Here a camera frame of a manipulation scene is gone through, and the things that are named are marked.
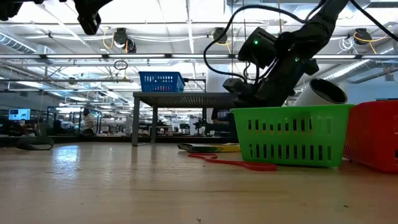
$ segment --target computer monitor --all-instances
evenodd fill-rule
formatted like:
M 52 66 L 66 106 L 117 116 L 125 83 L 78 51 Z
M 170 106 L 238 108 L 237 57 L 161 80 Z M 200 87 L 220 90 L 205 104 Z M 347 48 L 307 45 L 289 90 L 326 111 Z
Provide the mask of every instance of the computer monitor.
M 30 120 L 30 109 L 10 109 L 8 119 L 10 121 L 28 121 Z

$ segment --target white container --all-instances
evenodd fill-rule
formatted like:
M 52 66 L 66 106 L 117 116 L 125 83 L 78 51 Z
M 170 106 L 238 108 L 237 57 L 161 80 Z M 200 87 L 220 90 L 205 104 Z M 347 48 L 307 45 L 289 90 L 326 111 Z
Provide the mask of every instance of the white container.
M 294 106 L 338 105 L 347 103 L 346 93 L 335 84 L 314 78 L 297 98 Z

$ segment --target table leg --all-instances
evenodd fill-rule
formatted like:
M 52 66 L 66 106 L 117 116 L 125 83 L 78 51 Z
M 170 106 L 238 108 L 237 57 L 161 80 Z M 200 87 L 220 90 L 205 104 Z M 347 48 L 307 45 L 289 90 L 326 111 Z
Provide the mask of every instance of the table leg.
M 152 130 L 150 132 L 150 142 L 155 143 L 156 142 L 156 134 L 157 134 L 157 106 L 154 105 L 152 107 L 153 113 L 152 113 Z
M 139 104 L 140 98 L 134 97 L 134 111 L 132 117 L 132 133 L 131 133 L 131 145 L 138 146 L 138 127 L 139 127 Z

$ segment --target workbench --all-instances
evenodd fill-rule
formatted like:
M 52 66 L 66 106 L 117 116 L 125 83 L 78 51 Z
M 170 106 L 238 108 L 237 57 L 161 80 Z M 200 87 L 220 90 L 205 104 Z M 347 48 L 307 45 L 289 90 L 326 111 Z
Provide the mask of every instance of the workbench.
M 233 107 L 233 95 L 230 93 L 144 93 L 135 92 L 132 120 L 131 144 L 138 146 L 139 105 L 141 102 L 153 109 L 152 129 L 156 129 L 158 108 L 219 108 Z M 156 131 L 151 132 L 150 141 L 156 141 Z

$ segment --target red plastic basket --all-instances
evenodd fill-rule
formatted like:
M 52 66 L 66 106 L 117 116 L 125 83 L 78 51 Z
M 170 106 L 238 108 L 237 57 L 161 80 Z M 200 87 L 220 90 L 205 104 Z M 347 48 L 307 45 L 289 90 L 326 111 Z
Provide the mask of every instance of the red plastic basket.
M 398 101 L 356 105 L 348 119 L 343 157 L 383 172 L 398 172 Z

